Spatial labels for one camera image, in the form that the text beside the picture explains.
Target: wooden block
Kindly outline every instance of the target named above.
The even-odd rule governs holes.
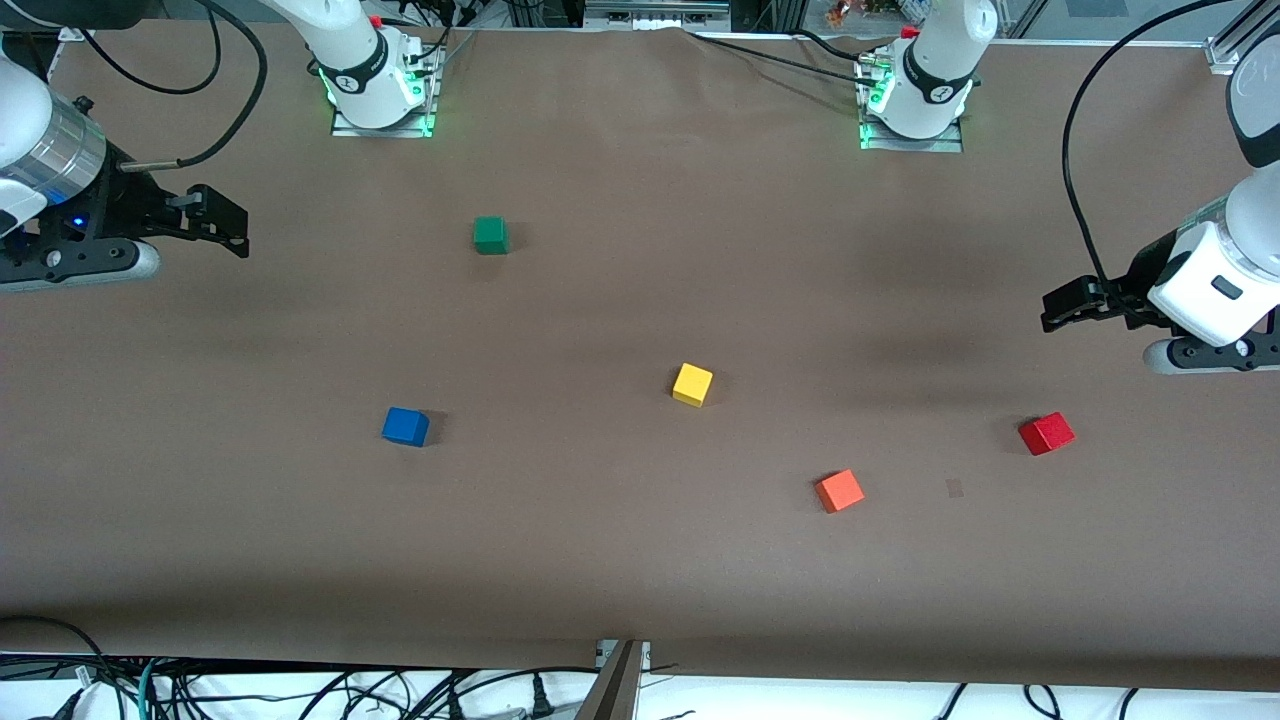
[[[867,497],[863,493],[863,487],[858,484],[858,478],[854,477],[852,470],[841,470],[820,480],[817,491],[818,500],[822,501],[822,506],[827,512],[840,512]]]
[[[507,222],[499,217],[476,218],[471,240],[480,255],[506,255],[511,252],[511,241],[507,237]]]
[[[1018,434],[1023,436],[1027,450],[1032,455],[1044,455],[1075,439],[1075,430],[1066,423],[1061,413],[1044,415],[1039,420],[1032,420],[1018,428]]]
[[[707,400],[707,391],[712,387],[712,377],[709,370],[685,363],[676,375],[676,387],[671,388],[671,396],[694,407],[701,407]]]

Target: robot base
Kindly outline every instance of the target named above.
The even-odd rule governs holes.
[[[937,137],[915,140],[902,137],[888,129],[884,120],[867,111],[865,105],[858,108],[858,137],[863,150],[902,150],[908,152],[964,152],[964,140],[960,135],[960,122],[951,124]]]
[[[408,51],[422,53],[422,41],[408,36]],[[444,77],[447,49],[442,45],[417,63],[406,65],[406,82],[415,95],[425,97],[421,105],[410,110],[399,122],[384,128],[362,128],[348,120],[337,106],[333,111],[330,132],[334,137],[401,137],[420,138],[435,135],[435,113],[440,105],[440,85]]]
[[[858,86],[858,136],[863,150],[902,150],[909,152],[963,152],[964,138],[960,133],[960,120],[951,120],[942,133],[916,140],[901,136],[888,128],[879,117],[869,110],[869,105],[879,100],[879,94],[893,82],[893,46],[886,45],[870,53],[864,53],[854,63],[854,76],[874,79],[876,87]]]

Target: metal frame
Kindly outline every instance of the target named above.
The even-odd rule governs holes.
[[[618,641],[573,720],[632,720],[644,664],[643,642]]]
[[[1213,74],[1229,76],[1260,35],[1280,22],[1280,0],[1253,0],[1213,37],[1204,41],[1204,56]]]
[[[1046,6],[1048,6],[1048,0],[1032,0],[1032,4],[1027,6],[1027,12],[1018,18],[1018,22],[1014,23],[1012,29],[1005,33],[1005,37],[1014,40],[1027,37],[1027,33],[1030,32],[1032,26],[1039,19]],[[1007,5],[1005,6],[1005,12],[1009,12]]]

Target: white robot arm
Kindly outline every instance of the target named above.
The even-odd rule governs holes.
[[[964,113],[974,69],[998,24],[991,0],[934,0],[919,36],[882,49],[892,56],[892,77],[867,109],[897,135],[937,137]]]
[[[422,105],[422,41],[374,27],[360,0],[261,0],[302,35],[329,99],[352,124],[378,129]]]
[[[1124,315],[1130,329],[1172,331],[1144,354],[1157,373],[1280,368],[1280,24],[1236,65],[1226,105],[1253,174],[1140,250],[1125,275],[1046,295],[1044,332]]]
[[[40,3],[5,1],[42,24],[88,24],[81,18],[111,9],[86,1],[82,15],[63,6],[63,17],[44,22]],[[360,0],[265,1],[306,38],[330,101],[351,124],[384,128],[424,104],[421,40],[375,27]],[[154,236],[212,241],[248,256],[242,208],[204,184],[183,196],[161,190],[146,170],[177,163],[133,161],[88,117],[91,105],[59,96],[0,53],[0,292],[150,277],[160,256],[143,238]],[[40,232],[28,232],[31,220]]]

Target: power cord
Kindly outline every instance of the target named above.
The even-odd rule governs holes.
[[[951,717],[951,711],[956,708],[956,703],[960,702],[960,696],[964,694],[964,691],[968,687],[969,683],[960,683],[956,685],[956,689],[951,691],[951,698],[947,700],[946,707],[942,708],[942,712],[936,720],[948,720]]]
[[[858,61],[858,55],[854,55],[854,54],[850,54],[850,53],[845,53],[844,50],[836,47],[835,45],[827,42],[826,40],[818,37],[815,33],[813,33],[813,32],[810,32],[808,29],[796,28],[796,29],[788,32],[787,35],[800,36],[800,37],[808,37],[809,40],[814,41],[814,44],[818,47],[822,47],[823,50],[826,50],[827,53],[829,53],[829,54],[840,58],[841,60],[849,60],[850,63],[856,63]]]
[[[461,698],[465,694],[474,693],[475,691],[479,691],[480,688],[484,687],[489,687],[494,683],[500,683],[503,680],[509,680],[512,678],[524,678],[527,675],[539,675],[550,673],[589,673],[591,675],[596,675],[599,674],[599,670],[596,670],[595,667],[556,666],[556,667],[534,667],[530,670],[517,670],[515,673],[507,673],[504,675],[498,675],[497,678],[489,678],[486,680],[481,680],[474,685],[463,688],[462,691],[457,691],[456,696],[451,693],[449,698],[444,703],[436,705],[435,708],[429,711],[424,717],[426,717],[426,720],[431,720],[431,717],[439,715],[443,710],[445,710],[448,703],[454,702],[457,698]],[[408,716],[406,717],[406,720],[413,720],[413,717],[415,716]]]
[[[1075,186],[1071,182],[1071,128],[1075,126],[1075,115],[1080,110],[1080,101],[1084,99],[1084,92],[1089,88],[1089,85],[1093,83],[1093,78],[1098,76],[1107,61],[1110,61],[1116,53],[1124,49],[1125,45],[1129,45],[1134,38],[1146,33],[1151,28],[1167,23],[1174,18],[1180,18],[1203,8],[1231,1],[1233,0],[1196,0],[1194,3],[1189,3],[1181,8],[1156,15],[1134,28],[1134,31],[1129,35],[1117,40],[1115,45],[1107,49],[1107,51],[1098,58],[1098,61],[1093,64],[1093,68],[1089,69],[1088,74],[1084,76],[1084,81],[1080,83],[1079,90],[1075,92],[1075,99],[1071,101],[1071,109],[1066,114],[1066,123],[1062,126],[1062,184],[1066,186],[1066,199],[1071,204],[1071,213],[1075,215],[1075,222],[1080,225],[1080,236],[1084,238],[1084,249],[1089,254],[1089,261],[1093,264],[1093,272],[1098,277],[1098,284],[1102,288],[1103,295],[1106,295],[1107,301],[1115,304],[1115,306],[1119,307],[1126,316],[1142,324],[1162,328],[1170,327],[1167,320],[1161,322],[1155,318],[1143,316],[1137,310],[1130,307],[1129,304],[1120,297],[1120,293],[1116,292],[1111,279],[1107,278],[1106,270],[1102,269],[1102,260],[1098,256],[1098,249],[1093,245],[1093,233],[1089,231],[1088,220],[1084,219],[1084,211],[1080,209],[1080,200],[1075,196]]]
[[[1038,702],[1036,702],[1036,698],[1032,697],[1033,687],[1042,688],[1044,691],[1044,694],[1048,696],[1050,705],[1053,707],[1052,712],[1050,712],[1047,707],[1042,707]],[[1027,705],[1032,706],[1036,712],[1039,712],[1050,720],[1062,720],[1062,710],[1057,706],[1057,696],[1053,694],[1053,688],[1048,685],[1023,685],[1023,697],[1027,698]]]
[[[259,99],[262,96],[262,88],[266,87],[266,50],[262,47],[262,44],[259,41],[257,36],[253,35],[253,31],[251,31],[248,26],[241,22],[239,18],[227,12],[225,8],[223,8],[214,0],[196,0],[196,3],[200,3],[201,5],[205,6],[206,10],[216,13],[224,20],[230,23],[230,26],[234,27],[237,31],[239,31],[239,33],[244,36],[244,40],[248,40],[248,44],[253,46],[253,53],[257,55],[257,77],[253,79],[253,90],[250,91],[248,99],[244,101],[244,106],[241,108],[241,111],[236,115],[236,119],[232,120],[232,124],[227,128],[227,131],[223,132],[221,137],[214,141],[214,143],[210,145],[204,151],[197,152],[191,158],[179,158],[177,160],[165,160],[157,163],[120,163],[120,170],[125,173],[189,168],[192,165],[198,165],[200,163],[204,163],[205,160],[212,158],[223,147],[227,147],[227,143],[230,142],[232,137],[234,137],[236,133],[239,132],[241,127],[244,124],[244,120],[248,119],[250,113],[253,111],[253,108],[257,105]]]
[[[465,712],[462,712],[462,703],[458,702],[458,685],[454,683],[449,685],[449,720],[467,720]]]
[[[191,87],[164,87],[163,85],[155,85],[152,82],[147,82],[140,78],[138,76],[131,73],[129,70],[124,69],[123,65],[116,63],[115,58],[111,58],[106,53],[106,50],[104,50],[102,46],[97,44],[97,40],[95,40],[93,36],[90,35],[87,29],[79,28],[79,33],[84,36],[84,42],[87,42],[88,46],[93,49],[93,53],[97,53],[97,56],[101,58],[102,61],[110,65],[113,70],[124,76],[124,78],[128,79],[129,82],[140,85],[152,92],[161,92],[164,95],[191,95],[193,92],[200,92],[201,90],[209,87],[209,85],[214,82],[214,78],[218,77],[218,72],[223,67],[223,38],[221,35],[218,32],[218,18],[214,15],[212,10],[206,8],[205,12],[209,13],[209,28],[212,31],[214,35],[214,67],[212,69],[209,70],[209,74],[205,77],[205,79],[197,82]]]
[[[543,685],[541,673],[534,673],[534,711],[530,714],[530,717],[532,720],[541,720],[554,712],[556,707],[547,700],[547,688]]]
[[[872,78],[860,78],[860,77],[854,77],[854,76],[849,76],[849,74],[845,74],[845,73],[837,73],[837,72],[828,70],[828,69],[824,69],[824,68],[817,68],[814,65],[806,65],[804,63],[797,63],[795,60],[788,60],[786,58],[778,58],[777,55],[769,55],[768,53],[760,53],[759,50],[751,50],[750,47],[742,47],[741,45],[733,45],[731,42],[724,42],[723,40],[717,40],[714,37],[707,37],[707,36],[701,36],[701,35],[696,35],[696,33],[690,33],[690,35],[691,35],[691,37],[696,37],[698,40],[701,40],[703,42],[708,42],[710,45],[718,45],[721,47],[726,47],[726,49],[733,50],[736,53],[744,53],[746,55],[754,55],[754,56],[764,59],[764,60],[769,60],[769,61],[773,61],[773,63],[780,63],[782,65],[790,65],[792,68],[799,68],[801,70],[808,70],[810,73],[817,73],[819,76],[833,77],[836,79],[849,81],[849,82],[851,82],[854,85],[865,85],[868,87],[876,85],[876,81],[873,81]]]
[[[1133,696],[1138,694],[1139,688],[1129,688],[1124,693],[1124,698],[1120,700],[1120,715],[1116,720],[1128,720],[1129,717],[1129,703],[1133,702]]]

